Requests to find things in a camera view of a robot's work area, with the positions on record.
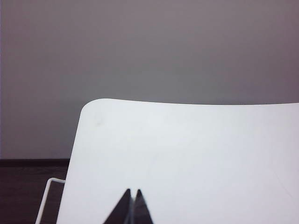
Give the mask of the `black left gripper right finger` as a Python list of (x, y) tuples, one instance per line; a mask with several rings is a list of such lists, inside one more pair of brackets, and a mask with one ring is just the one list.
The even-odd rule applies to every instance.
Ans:
[(130, 202), (130, 223), (131, 224), (153, 224), (150, 211), (140, 189)]

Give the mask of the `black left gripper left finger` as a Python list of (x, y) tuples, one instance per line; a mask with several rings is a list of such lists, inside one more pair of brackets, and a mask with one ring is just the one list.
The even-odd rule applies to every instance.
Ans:
[(131, 191), (126, 189), (104, 224), (128, 224), (130, 220)]

